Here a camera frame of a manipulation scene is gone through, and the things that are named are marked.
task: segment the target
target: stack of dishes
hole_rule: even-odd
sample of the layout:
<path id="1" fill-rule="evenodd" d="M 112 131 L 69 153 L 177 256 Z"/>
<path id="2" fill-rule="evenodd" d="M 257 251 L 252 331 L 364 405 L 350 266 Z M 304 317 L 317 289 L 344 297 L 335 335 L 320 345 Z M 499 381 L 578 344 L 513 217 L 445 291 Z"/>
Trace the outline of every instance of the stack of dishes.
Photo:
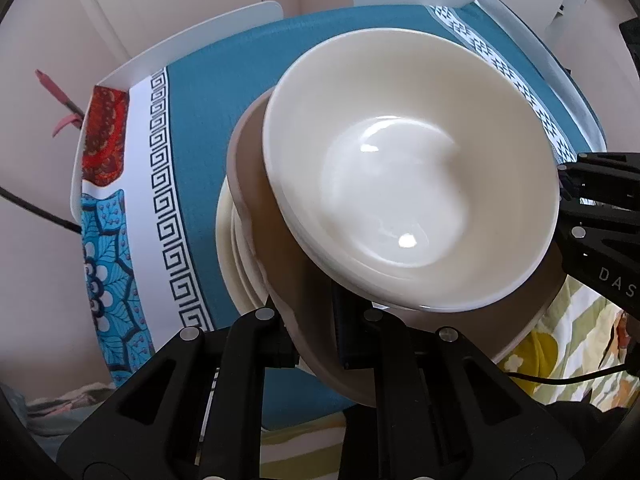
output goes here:
<path id="1" fill-rule="evenodd" d="M 540 121 L 436 36 L 361 30 L 308 51 L 239 120 L 227 176 L 216 242 L 238 309 L 270 295 L 313 373 L 356 402 L 374 405 L 372 374 L 339 365 L 330 280 L 495 361 L 564 282 Z"/>

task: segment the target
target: brown plate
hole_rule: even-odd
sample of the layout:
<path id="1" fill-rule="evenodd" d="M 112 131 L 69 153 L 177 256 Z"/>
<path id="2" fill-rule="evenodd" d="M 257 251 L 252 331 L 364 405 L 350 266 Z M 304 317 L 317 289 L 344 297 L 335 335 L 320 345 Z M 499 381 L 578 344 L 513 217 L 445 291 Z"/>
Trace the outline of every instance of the brown plate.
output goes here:
<path id="1" fill-rule="evenodd" d="M 355 402 L 375 406 L 371 370 L 344 370 L 335 347 L 330 280 L 289 232 L 271 191 L 262 156 L 262 122 L 270 89 L 240 117 L 226 158 L 229 189 L 242 232 L 298 352 L 316 376 Z M 390 309 L 411 327 L 453 326 L 498 362 L 530 332 L 558 294 L 566 275 L 555 244 L 516 291 L 489 306 L 444 314 Z"/>

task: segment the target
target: cable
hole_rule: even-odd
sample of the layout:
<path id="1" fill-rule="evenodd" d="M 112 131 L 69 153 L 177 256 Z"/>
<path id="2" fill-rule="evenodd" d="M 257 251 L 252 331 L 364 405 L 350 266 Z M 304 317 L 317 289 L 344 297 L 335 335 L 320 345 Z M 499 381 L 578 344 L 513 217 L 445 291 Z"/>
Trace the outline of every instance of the cable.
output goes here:
<path id="1" fill-rule="evenodd" d="M 569 377 L 566 379 L 549 379 L 544 377 L 535 377 L 533 375 L 519 374 L 517 372 L 509 372 L 507 375 L 514 379 L 522 379 L 523 381 L 530 381 L 532 383 L 540 384 L 552 384 L 553 386 L 564 386 L 565 384 L 581 383 L 583 381 L 590 381 L 597 379 L 598 377 L 604 377 L 606 375 L 617 374 L 618 372 L 626 372 L 626 365 L 617 365 L 604 370 L 598 370 L 591 374 L 579 375 L 577 377 Z"/>
<path id="2" fill-rule="evenodd" d="M 63 227 L 69 231 L 72 231 L 78 234 L 80 234 L 82 231 L 82 229 L 78 224 L 74 224 L 69 220 L 62 219 L 59 216 L 55 216 L 52 213 L 44 211 L 44 209 L 40 209 L 39 207 L 33 205 L 32 203 L 21 199 L 19 196 L 15 196 L 13 193 L 7 191 L 4 187 L 0 187 L 0 196 L 4 197 L 9 202 L 14 203 L 18 207 L 21 207 L 22 209 L 26 209 L 30 213 L 33 213 L 34 215 L 37 215 L 40 218 L 44 218 L 45 220 L 53 222 L 54 224 L 59 225 L 60 227 Z"/>

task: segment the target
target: silver screw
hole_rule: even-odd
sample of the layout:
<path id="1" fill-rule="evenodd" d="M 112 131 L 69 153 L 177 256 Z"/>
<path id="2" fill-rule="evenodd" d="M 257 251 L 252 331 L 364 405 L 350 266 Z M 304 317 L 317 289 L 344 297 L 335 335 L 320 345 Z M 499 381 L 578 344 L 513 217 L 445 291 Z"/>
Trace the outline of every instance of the silver screw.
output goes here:
<path id="1" fill-rule="evenodd" d="M 447 343 L 453 343 L 458 339 L 458 331 L 455 328 L 447 326 L 438 331 L 438 336 Z"/>
<path id="2" fill-rule="evenodd" d="M 380 321 L 382 319 L 382 311 L 376 308 L 365 310 L 364 319 L 366 319 L 367 321 Z"/>
<path id="3" fill-rule="evenodd" d="M 273 311 L 273 309 L 269 308 L 268 306 L 259 308 L 255 311 L 255 317 L 257 317 L 260 321 L 267 321 L 275 315 L 276 313 Z"/>
<path id="4" fill-rule="evenodd" d="M 584 230 L 584 227 L 580 227 L 577 225 L 573 229 L 571 229 L 571 234 L 574 238 L 584 238 L 587 235 L 587 231 Z"/>
<path id="5" fill-rule="evenodd" d="M 193 341 L 200 335 L 200 329 L 197 326 L 187 326 L 180 330 L 180 339 L 183 341 Z"/>

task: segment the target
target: tablecloth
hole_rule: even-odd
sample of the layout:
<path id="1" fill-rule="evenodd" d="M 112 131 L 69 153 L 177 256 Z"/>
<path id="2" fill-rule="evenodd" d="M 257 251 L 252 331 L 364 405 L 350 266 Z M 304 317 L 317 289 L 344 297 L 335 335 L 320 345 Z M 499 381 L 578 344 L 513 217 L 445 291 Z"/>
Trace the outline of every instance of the tablecloth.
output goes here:
<path id="1" fill-rule="evenodd" d="M 98 341 L 116 384 L 184 326 L 215 330 L 238 318 L 214 235 L 231 131 L 303 52 L 369 27 L 422 30 L 462 44 L 523 94 L 558 163 L 589 150 L 535 66 L 476 4 L 355 7 L 281 20 L 175 61 L 129 92 L 96 88 L 82 157 L 82 242 Z M 302 370 L 267 370 L 266 428 L 350 404 Z"/>

